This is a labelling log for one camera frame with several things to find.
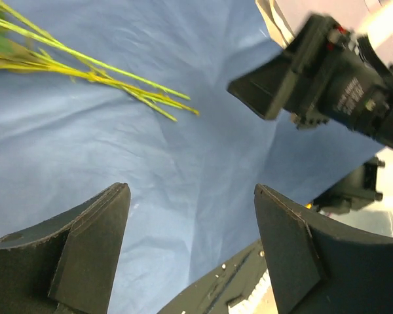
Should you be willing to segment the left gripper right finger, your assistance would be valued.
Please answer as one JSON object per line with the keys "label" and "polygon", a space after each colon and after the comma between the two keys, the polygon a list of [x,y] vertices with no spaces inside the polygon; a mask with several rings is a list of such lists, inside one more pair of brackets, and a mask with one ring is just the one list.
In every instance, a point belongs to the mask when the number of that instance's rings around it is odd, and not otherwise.
{"label": "left gripper right finger", "polygon": [[353,228],[255,187],[279,313],[393,313],[393,237]]}

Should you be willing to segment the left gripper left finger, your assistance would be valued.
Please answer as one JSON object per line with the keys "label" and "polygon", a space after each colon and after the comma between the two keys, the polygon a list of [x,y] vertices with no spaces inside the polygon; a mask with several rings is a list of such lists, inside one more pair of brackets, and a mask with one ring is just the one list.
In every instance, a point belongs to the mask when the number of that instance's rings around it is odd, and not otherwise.
{"label": "left gripper left finger", "polygon": [[129,207],[115,183],[0,238],[0,313],[107,313]]}

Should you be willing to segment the cream rose bunch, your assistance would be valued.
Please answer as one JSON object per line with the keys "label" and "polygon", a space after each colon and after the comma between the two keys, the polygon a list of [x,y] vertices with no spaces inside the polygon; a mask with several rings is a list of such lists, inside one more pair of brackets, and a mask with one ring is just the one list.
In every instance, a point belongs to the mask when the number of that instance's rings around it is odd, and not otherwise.
{"label": "cream rose bunch", "polygon": [[[34,41],[70,55],[86,68],[77,69],[55,60],[43,48],[34,46]],[[189,96],[66,46],[4,1],[0,1],[0,70],[14,73],[58,73],[71,80],[79,78],[110,86],[126,92],[174,122],[177,119],[160,108],[159,103],[197,116],[200,114],[197,109],[170,97],[173,95],[189,101]]]}

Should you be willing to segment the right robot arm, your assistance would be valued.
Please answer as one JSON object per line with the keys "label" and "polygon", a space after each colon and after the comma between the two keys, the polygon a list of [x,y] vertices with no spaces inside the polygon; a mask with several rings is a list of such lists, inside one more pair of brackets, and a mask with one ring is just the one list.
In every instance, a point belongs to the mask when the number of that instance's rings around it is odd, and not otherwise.
{"label": "right robot arm", "polygon": [[227,90],[264,120],[280,111],[299,129],[333,120],[393,149],[393,65],[331,16],[310,14],[279,55]]}

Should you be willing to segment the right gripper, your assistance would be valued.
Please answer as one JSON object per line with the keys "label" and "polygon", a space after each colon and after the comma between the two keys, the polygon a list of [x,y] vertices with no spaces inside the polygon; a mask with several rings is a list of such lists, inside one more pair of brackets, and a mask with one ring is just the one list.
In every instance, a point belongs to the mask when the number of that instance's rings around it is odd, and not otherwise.
{"label": "right gripper", "polygon": [[311,14],[279,55],[232,81],[227,91],[263,120],[291,113],[299,130],[327,124],[321,98],[343,52],[355,51],[352,32],[329,15]]}

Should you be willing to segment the cream ribbon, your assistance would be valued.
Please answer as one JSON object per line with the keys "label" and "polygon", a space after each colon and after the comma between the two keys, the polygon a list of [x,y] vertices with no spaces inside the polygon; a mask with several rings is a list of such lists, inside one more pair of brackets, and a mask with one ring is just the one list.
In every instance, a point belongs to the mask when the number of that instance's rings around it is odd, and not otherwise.
{"label": "cream ribbon", "polygon": [[269,37],[281,48],[287,47],[294,34],[275,0],[255,0],[269,33]]}

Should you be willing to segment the blue wrapping paper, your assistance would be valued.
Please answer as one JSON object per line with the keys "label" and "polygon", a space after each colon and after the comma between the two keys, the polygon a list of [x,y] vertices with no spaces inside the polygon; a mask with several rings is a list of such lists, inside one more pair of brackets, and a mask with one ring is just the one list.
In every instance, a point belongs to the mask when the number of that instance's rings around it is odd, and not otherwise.
{"label": "blue wrapping paper", "polygon": [[258,118],[227,83],[280,48],[253,1],[11,1],[69,47],[190,97],[172,119],[121,90],[0,71],[0,237],[115,182],[131,206],[110,313],[156,313],[255,241],[256,184],[306,203],[380,150],[334,122]]}

